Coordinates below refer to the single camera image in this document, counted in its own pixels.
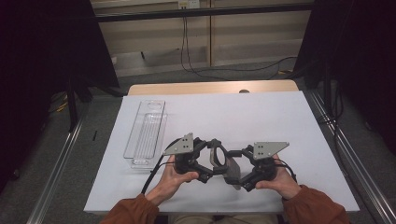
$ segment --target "hand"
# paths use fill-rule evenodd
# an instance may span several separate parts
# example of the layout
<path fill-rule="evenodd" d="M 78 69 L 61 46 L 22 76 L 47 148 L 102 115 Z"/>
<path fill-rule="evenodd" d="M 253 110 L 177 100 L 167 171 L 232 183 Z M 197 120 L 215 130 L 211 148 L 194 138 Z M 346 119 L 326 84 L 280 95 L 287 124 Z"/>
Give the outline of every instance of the hand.
<path fill-rule="evenodd" d="M 284 199 L 291 199 L 300 191 L 301 187 L 293 180 L 285 167 L 277 167 L 275 179 L 271 181 L 260 181 L 256 184 L 256 189 L 273 189 L 276 190 Z"/>
<path fill-rule="evenodd" d="M 168 160 L 168 162 L 174 161 L 175 156 L 171 156 Z M 180 175 L 176 173 L 173 163 L 167 163 L 165 164 L 160 182 L 158 182 L 157 186 L 146 195 L 146 198 L 158 206 L 163 201 L 172 198 L 182 183 L 190 182 L 196 178 L 198 178 L 198 173 L 188 172 L 184 175 Z"/>

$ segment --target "wall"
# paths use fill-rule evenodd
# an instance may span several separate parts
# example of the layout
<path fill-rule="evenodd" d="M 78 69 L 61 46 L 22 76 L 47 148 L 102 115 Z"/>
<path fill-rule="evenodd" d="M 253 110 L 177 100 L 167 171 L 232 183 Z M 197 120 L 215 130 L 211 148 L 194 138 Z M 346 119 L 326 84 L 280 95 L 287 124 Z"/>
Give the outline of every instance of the wall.
<path fill-rule="evenodd" d="M 201 0 L 201 7 L 302 3 L 302 0 Z M 92 0 L 96 14 L 177 9 L 177 1 Z M 188 18 L 192 63 L 205 66 L 275 61 L 296 56 L 309 11 Z M 183 19 L 101 23 L 111 55 L 181 49 Z"/>

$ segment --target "gray floor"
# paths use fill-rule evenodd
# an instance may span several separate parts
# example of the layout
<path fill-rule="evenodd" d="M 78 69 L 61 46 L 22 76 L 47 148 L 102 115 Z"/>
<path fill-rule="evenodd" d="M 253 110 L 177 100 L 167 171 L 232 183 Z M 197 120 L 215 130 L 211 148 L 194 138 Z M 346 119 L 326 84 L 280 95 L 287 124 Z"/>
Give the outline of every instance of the gray floor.
<path fill-rule="evenodd" d="M 254 69 L 268 64 L 240 64 L 227 66 L 227 68 L 239 70 Z M 293 64 L 294 60 L 285 61 L 280 65 L 279 70 L 291 69 Z M 220 80 L 214 77 L 230 80 L 266 79 L 275 74 L 277 70 L 277 66 L 273 66 L 256 72 L 220 70 L 200 73 L 201 75 L 212 76 L 211 78 L 199 77 L 186 71 L 121 77 L 120 90 L 127 92 L 131 85 L 140 83 Z M 299 88 L 304 90 L 303 81 L 298 79 L 296 82 Z M 83 207 L 106 150 L 121 100 L 120 98 L 108 96 L 96 89 L 92 89 L 92 92 L 94 93 L 94 99 L 89 105 L 88 115 L 82 123 L 77 142 L 74 144 L 70 157 L 65 164 L 60 182 L 42 220 L 43 223 L 98 223 L 101 220 L 99 216 L 84 213 Z M 312 100 L 308 97 L 309 91 L 305 91 L 305 94 L 308 103 L 313 108 L 314 114 L 318 117 L 319 113 L 313 106 Z M 340 127 L 346 133 L 348 140 L 355 148 L 368 172 L 384 192 L 390 204 L 395 207 L 396 188 L 394 188 L 394 180 L 396 179 L 396 174 L 394 171 L 396 158 L 388 151 L 377 133 L 366 129 L 364 118 L 346 97 L 344 97 L 344 104 L 345 111 L 339 120 Z M 321 128 L 329 145 L 334 150 L 334 156 L 338 159 L 338 154 L 333 146 L 332 135 L 325 125 L 321 125 Z M 67 131 L 67 109 L 50 114 L 46 129 L 41 134 L 30 157 L 21 168 L 21 178 L 16 181 L 10 181 L 0 195 L 0 223 L 18 224 L 27 222 L 62 150 L 68 135 Z M 383 223 L 371 199 L 361 187 L 358 178 L 354 175 L 342 154 L 341 156 L 349 173 L 346 180 L 361 208 L 361 211 L 349 214 L 352 222 Z"/>

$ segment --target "metal rail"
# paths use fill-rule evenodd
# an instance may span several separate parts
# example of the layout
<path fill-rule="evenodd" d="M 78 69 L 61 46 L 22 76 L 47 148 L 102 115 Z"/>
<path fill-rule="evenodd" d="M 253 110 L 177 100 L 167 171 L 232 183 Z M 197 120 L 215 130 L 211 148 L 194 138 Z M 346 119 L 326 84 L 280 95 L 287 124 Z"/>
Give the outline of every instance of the metal rail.
<path fill-rule="evenodd" d="M 327 116 L 326 110 L 323 106 L 323 100 L 319 96 L 318 92 L 311 92 L 311 97 L 321 115 L 326 119 L 330 120 Z M 328 127 L 332 134 L 334 134 L 336 123 L 329 122 Z M 396 216 L 393 208 L 389 204 L 387 198 L 384 193 L 378 187 L 378 185 L 374 182 L 370 174 L 365 169 L 352 145 L 347 141 L 344 133 L 341 131 L 339 127 L 337 127 L 337 142 L 340 145 L 341 150 L 346 156 L 347 161 L 351 165 L 355 175 L 358 177 L 361 185 L 364 187 L 366 193 L 370 197 L 373 202 L 376 210 L 379 215 L 382 217 L 384 223 L 391 224 L 396 223 Z"/>
<path fill-rule="evenodd" d="M 54 168 L 52 169 L 52 173 L 49 176 L 49 180 L 47 181 L 46 186 L 41 192 L 38 201 L 35 203 L 35 208 L 29 216 L 27 224 L 40 224 L 43 222 L 44 216 L 46 215 L 47 210 L 50 206 L 50 202 L 52 201 L 52 197 L 55 193 L 56 187 L 58 186 L 59 180 L 61 179 L 64 167 L 72 151 L 73 145 L 78 138 L 82 122 L 88 114 L 89 105 L 90 104 L 83 105 L 83 108 L 81 110 L 81 117 L 74 131 L 67 135 L 67 139 L 64 143 L 61 154 L 59 155 L 59 158 L 56 161 Z"/>
<path fill-rule="evenodd" d="M 202 17 L 202 16 L 220 16 L 234 14 L 251 14 L 251 13 L 268 13 L 268 12 L 288 12 L 288 11 L 306 11 L 311 10 L 314 3 L 301 4 L 284 4 L 284 5 L 268 5 L 259 7 L 209 7 L 194 8 L 186 10 L 165 10 L 153 12 L 139 13 L 114 13 L 114 14 L 98 14 L 95 18 L 82 18 L 83 20 L 96 20 L 98 22 L 110 21 L 142 21 L 184 17 Z"/>

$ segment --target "gray metal bracket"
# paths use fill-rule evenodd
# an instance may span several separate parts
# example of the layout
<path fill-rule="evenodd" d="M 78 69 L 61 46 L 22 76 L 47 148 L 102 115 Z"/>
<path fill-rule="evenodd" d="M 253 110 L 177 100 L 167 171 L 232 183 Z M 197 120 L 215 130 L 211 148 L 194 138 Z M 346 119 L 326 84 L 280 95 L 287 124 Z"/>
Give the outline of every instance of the gray metal bracket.
<path fill-rule="evenodd" d="M 254 143 L 253 159 L 257 161 L 272 157 L 288 146 L 288 142 L 256 142 Z"/>
<path fill-rule="evenodd" d="M 163 153 L 164 156 L 190 153 L 194 149 L 194 141 L 192 133 L 188 133 L 184 135 L 184 137 L 180 138 L 177 142 L 175 142 L 172 146 L 168 147 Z"/>

